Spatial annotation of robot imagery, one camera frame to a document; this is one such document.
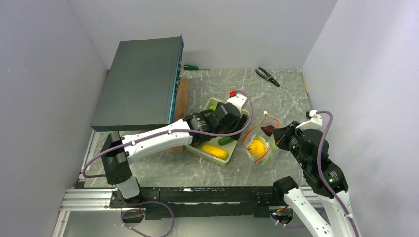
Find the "green lettuce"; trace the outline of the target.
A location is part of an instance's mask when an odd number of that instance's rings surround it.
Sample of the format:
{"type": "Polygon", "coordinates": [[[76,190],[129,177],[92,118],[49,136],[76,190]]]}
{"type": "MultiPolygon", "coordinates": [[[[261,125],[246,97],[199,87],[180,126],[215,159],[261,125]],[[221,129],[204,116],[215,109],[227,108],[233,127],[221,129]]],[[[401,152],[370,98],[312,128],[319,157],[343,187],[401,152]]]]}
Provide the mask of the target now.
{"type": "Polygon", "coordinates": [[[265,143],[265,154],[259,158],[254,157],[254,162],[259,165],[266,165],[270,160],[274,159],[278,152],[279,148],[275,145],[275,140],[273,137],[262,137],[255,136],[254,140],[261,140],[265,143]]]}

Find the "clear zip bag orange zipper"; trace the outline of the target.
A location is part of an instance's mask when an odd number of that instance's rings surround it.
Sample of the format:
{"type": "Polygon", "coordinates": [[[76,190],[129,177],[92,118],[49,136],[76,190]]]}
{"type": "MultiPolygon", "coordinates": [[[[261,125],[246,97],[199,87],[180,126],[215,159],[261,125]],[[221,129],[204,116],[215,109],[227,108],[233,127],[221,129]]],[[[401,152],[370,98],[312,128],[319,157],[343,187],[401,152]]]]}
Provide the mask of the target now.
{"type": "Polygon", "coordinates": [[[264,111],[263,114],[262,121],[252,127],[242,138],[246,154],[254,164],[259,166],[266,165],[279,152],[273,130],[280,128],[280,121],[271,116],[268,111],[264,111]]]}

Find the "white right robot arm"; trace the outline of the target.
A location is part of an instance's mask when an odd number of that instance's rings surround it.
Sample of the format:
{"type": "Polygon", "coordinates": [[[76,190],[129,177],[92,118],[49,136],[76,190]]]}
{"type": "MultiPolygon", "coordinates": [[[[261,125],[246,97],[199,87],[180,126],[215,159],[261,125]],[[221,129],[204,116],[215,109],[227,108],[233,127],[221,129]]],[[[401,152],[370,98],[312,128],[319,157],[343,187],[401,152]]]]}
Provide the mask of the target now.
{"type": "Polygon", "coordinates": [[[349,200],[349,188],[342,169],[329,159],[329,143],[324,132],[302,130],[294,121],[286,127],[274,128],[274,144],[290,152],[300,165],[303,176],[319,198],[329,222],[316,209],[305,203],[303,191],[287,176],[273,183],[272,198],[278,205],[289,206],[315,237],[359,237],[349,200]]]}

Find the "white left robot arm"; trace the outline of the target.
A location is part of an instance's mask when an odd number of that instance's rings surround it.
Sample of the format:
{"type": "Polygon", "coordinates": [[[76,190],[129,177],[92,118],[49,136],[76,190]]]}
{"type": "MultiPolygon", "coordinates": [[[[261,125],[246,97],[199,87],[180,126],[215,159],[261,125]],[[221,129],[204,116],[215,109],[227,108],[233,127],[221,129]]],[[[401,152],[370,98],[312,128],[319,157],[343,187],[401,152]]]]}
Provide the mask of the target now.
{"type": "Polygon", "coordinates": [[[215,110],[192,113],[165,127],[133,135],[131,139],[110,134],[106,140],[109,147],[103,147],[100,153],[108,184],[117,187],[127,206],[138,206],[142,193],[130,164],[172,147],[238,134],[243,129],[240,122],[245,102],[245,98],[231,97],[219,102],[215,110]]]}

